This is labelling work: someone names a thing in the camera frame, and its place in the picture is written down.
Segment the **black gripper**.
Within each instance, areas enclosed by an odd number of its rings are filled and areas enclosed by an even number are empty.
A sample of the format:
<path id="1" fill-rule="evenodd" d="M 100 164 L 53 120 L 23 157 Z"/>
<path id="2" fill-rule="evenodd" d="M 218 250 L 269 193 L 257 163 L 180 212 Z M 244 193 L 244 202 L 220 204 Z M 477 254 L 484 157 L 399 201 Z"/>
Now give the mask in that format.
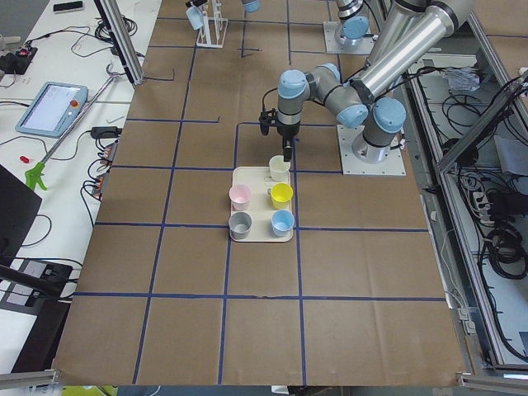
<path id="1" fill-rule="evenodd" d="M 259 125 L 261 134 L 267 136 L 271 127 L 276 127 L 278 134 L 282 138 L 283 158 L 285 162 L 292 159 L 292 150 L 294 147 L 295 136 L 299 133 L 299 123 L 286 125 L 279 120 L 277 110 L 272 108 L 267 111 L 261 111 L 259 116 Z"/>

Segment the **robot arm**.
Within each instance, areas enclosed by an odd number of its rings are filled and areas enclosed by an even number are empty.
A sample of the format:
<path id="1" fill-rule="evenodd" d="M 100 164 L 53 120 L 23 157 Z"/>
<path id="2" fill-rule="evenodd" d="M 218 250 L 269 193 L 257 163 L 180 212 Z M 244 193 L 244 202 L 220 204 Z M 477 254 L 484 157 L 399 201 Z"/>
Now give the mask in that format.
<path id="1" fill-rule="evenodd" d="M 347 128 L 363 124 L 375 100 L 441 38 L 457 31 L 475 5 L 474 1 L 393 2 L 364 69 L 348 85 L 341 82 L 334 64 L 281 74 L 278 107 L 263 110 L 259 117 L 262 134 L 276 127 L 284 159 L 290 161 L 306 101 L 321 101 Z"/>
<path id="2" fill-rule="evenodd" d="M 372 38 L 370 31 L 370 4 L 363 0 L 336 0 L 338 28 L 335 32 L 337 42 L 355 45 L 360 40 Z"/>

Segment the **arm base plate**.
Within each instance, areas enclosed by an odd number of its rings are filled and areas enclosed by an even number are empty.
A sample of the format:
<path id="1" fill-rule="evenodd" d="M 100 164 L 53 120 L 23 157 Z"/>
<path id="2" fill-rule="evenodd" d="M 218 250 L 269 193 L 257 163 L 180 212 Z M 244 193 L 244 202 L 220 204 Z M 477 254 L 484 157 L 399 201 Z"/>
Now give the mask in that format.
<path id="1" fill-rule="evenodd" d="M 363 37 L 355 40 L 348 39 L 342 31 L 342 24 L 338 21 L 323 23 L 324 43 L 328 54 L 368 55 L 374 47 L 378 36 L 367 31 Z"/>
<path id="2" fill-rule="evenodd" d="M 342 174 L 345 176 L 404 177 L 406 175 L 401 149 L 397 140 L 385 148 L 366 143 L 364 126 L 350 129 L 337 126 L 337 141 L 340 150 Z"/>

